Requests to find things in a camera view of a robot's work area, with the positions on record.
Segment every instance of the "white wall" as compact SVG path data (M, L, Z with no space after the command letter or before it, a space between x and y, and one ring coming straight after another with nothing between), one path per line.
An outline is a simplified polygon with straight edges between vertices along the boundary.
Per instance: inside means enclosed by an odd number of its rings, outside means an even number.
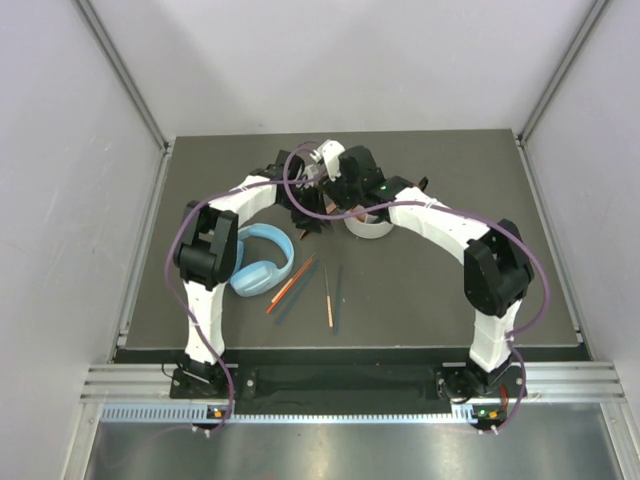
M592 0L93 0L165 135L513 128Z
M640 422L640 3L607 13L530 152L596 353Z
M0 476L49 479L112 340L159 150L72 2L0 18Z

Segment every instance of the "metal floor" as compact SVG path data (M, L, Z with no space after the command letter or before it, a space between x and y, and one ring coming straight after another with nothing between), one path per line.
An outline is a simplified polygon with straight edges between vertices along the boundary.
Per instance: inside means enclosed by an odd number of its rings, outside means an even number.
M209 440L185 428L148 442L165 428L102 424L86 478L622 478L597 405L525 405L498 437L478 436L467 425L239 424ZM106 466L131 452L119 468Z
M508 130L316 134L345 145L371 149L386 176L416 182L427 176L427 193L453 207L496 220L514 220L525 242L539 255L552 286L546 319L518 337L523 345L576 345L577 339L529 183ZM273 162L280 149L293 149L309 135L253 135L178 138L168 168L149 253L133 312L127 348L183 348L187 318L167 293L162 268L186 203L240 183L254 168ZM327 326L324 275L316 274L280 326L265 314L270 293L240 298L225 293L223 332L228 347L468 346L473 312L463 294L462 268L423 238L400 228L366 241L342 222L333 231L302 242L282 207L261 212L256 221L289 233L296 248L294 271L312 253L327 264L334 284L344 265L339 332ZM247 261L282 254L266 241L249 241ZM174 281L179 281L174 273ZM539 308L536 279L518 315L525 322Z

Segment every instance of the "headphones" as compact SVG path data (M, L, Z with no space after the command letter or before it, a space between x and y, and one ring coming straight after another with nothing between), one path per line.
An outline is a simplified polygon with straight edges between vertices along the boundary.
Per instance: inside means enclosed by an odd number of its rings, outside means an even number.
M242 257L244 256L244 243L242 241L249 237L271 240L282 249L282 253L287 257L287 264L282 268L278 268L275 263L269 260L260 260L241 269ZM264 223L254 223L248 227L243 227L238 230L236 266L229 284L241 297L252 297L264 293L289 275L293 267L293 257L291 239L279 228L273 225L265 225Z

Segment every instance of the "headphone ear cup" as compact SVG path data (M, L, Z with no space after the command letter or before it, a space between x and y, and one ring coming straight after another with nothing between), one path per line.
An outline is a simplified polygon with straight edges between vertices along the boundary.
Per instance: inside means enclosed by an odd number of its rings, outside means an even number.
M242 242L242 240L238 240L238 246L236 248L236 266L233 267L233 273L231 274L231 276L235 275L240 271L243 257L244 257L244 243Z
M266 292L273 285L274 272L278 270L275 263L268 260L247 265L238 273L234 274L229 281L233 288L241 297L250 297L258 293Z

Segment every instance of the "wall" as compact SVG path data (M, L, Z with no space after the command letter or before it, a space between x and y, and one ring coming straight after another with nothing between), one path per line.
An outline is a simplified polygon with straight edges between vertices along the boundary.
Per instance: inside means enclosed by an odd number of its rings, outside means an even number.
M640 421L640 3L611 2L530 141L596 353Z
M591 0L93 0L165 135L513 128Z
M0 18L1 476L55 478L159 151L72 2Z

